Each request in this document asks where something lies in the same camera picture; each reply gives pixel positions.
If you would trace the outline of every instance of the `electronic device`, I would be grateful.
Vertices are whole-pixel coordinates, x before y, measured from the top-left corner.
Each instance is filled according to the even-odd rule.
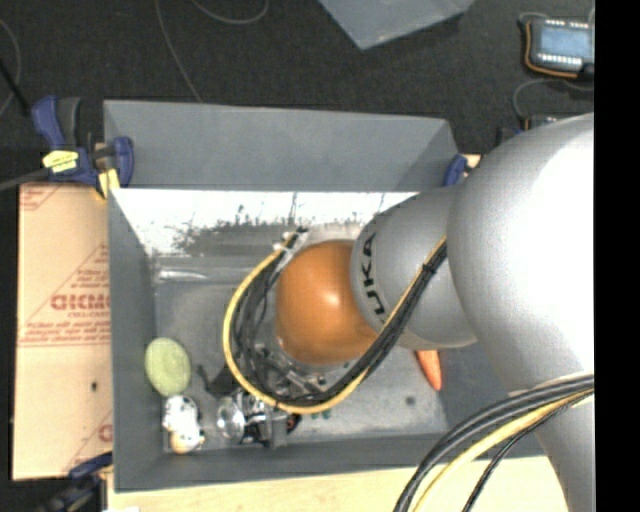
[[[524,24],[527,67],[563,78],[588,78],[595,74],[594,24],[535,18]]]

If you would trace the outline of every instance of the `yellow cable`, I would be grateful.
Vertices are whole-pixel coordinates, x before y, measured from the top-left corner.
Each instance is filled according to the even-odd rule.
[[[488,436],[472,445],[469,449],[467,449],[465,452],[451,461],[447,466],[445,466],[444,469],[429,483],[429,485],[425,488],[422,495],[420,496],[420,499],[416,503],[415,507],[413,508],[413,512],[425,512],[427,510],[428,502],[434,495],[435,490],[439,486],[441,486],[443,482],[447,478],[449,478],[457,469],[459,469],[460,466],[475,460],[477,457],[479,457],[498,443],[530,427],[546,414],[555,411],[556,409],[566,405],[576,398],[579,398],[581,396],[586,397],[590,393],[591,391],[580,391],[566,398],[561,398],[550,404],[543,405],[503,425],[502,427],[498,428]]]
[[[440,247],[442,247],[442,245],[444,245],[445,242],[446,242],[446,237],[442,237],[438,242],[438,244],[434,247],[434,249],[429,253],[429,256],[427,256],[427,258],[425,259],[425,262],[428,262],[429,260],[431,260],[433,254],[435,254],[435,252],[438,249],[440,249]],[[229,301],[229,305],[227,306],[227,310],[226,310],[223,324],[222,324],[222,349],[224,351],[224,358],[227,363],[227,366],[229,367],[229,370],[231,371],[233,376],[236,378],[238,383],[248,393],[251,393],[259,400],[262,400],[265,404],[270,405],[271,407],[277,407],[278,409],[282,409],[283,411],[286,411],[290,414],[314,414],[314,413],[326,411],[327,409],[331,409],[338,403],[342,402],[345,398],[347,398],[356,389],[356,387],[358,387],[360,382],[362,382],[362,380],[365,378],[365,376],[367,375],[368,369],[363,370],[362,373],[360,373],[357,377],[355,377],[347,386],[345,386],[345,388],[342,391],[340,391],[338,394],[336,394],[336,396],[330,398],[325,402],[322,402],[320,404],[315,404],[315,405],[294,405],[294,404],[280,402],[275,398],[273,398],[272,396],[269,396],[263,393],[262,391],[257,389],[253,384],[251,384],[251,382],[249,382],[249,380],[245,378],[240,368],[238,368],[238,365],[236,364],[231,351],[231,332],[232,332],[232,325],[233,325],[233,315],[235,314],[238,303],[240,302],[241,298],[245,295],[247,288],[249,288],[249,286],[254,281],[254,279],[256,279],[269,265],[271,265],[282,254],[284,250],[285,250],[284,248],[277,249],[276,251],[272,252],[269,256],[267,256],[264,260],[262,260],[258,264],[258,266],[256,266],[251,272],[249,272],[247,277],[244,278],[244,280],[240,283],[240,285],[232,295],[231,300]],[[389,322],[391,322],[393,317],[396,315],[398,309],[405,301],[407,294],[409,293],[415,281],[418,279],[419,275],[420,275],[420,272],[416,274],[416,276],[411,281],[411,284],[409,284],[405,292],[402,294],[402,297],[400,297],[400,299],[396,303],[396,306],[393,308],[393,311],[389,315],[389,318],[387,318],[387,321],[385,322],[383,329],[389,324]]]

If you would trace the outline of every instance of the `clamp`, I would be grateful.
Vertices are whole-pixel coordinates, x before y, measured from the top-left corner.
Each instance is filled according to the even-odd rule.
[[[106,148],[97,151],[78,145],[75,131],[80,101],[78,97],[58,99],[50,95],[31,108],[36,131],[50,149],[43,164],[48,170],[49,181],[85,183],[106,196],[109,183],[127,186],[131,181],[133,142],[129,137],[115,137]],[[105,172],[95,166],[96,160],[104,157],[115,157],[115,170]]]
[[[76,466],[68,474],[71,485],[46,503],[37,506],[34,512],[76,512],[80,510],[103,485],[103,480],[98,472],[112,464],[113,454],[107,452]]]

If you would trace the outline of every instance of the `screen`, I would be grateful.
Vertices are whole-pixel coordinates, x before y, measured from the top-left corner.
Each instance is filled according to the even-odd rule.
[[[540,32],[540,51],[552,55],[591,59],[591,31],[545,26]]]

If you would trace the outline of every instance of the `cable bundle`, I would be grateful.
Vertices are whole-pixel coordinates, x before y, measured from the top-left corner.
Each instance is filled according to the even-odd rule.
[[[439,462],[455,452],[469,440],[485,431],[480,441],[458,455],[429,483],[417,501],[414,511],[426,510],[435,489],[462,464],[470,462],[497,444],[507,444],[494,456],[480,477],[464,512],[468,512],[482,491],[489,476],[507,452],[524,436],[533,432],[567,408],[582,402],[594,393],[594,377],[588,375],[564,380],[558,384],[534,388],[498,402],[454,427],[438,441],[418,466],[413,477],[400,495],[394,512],[407,512],[421,483]]]

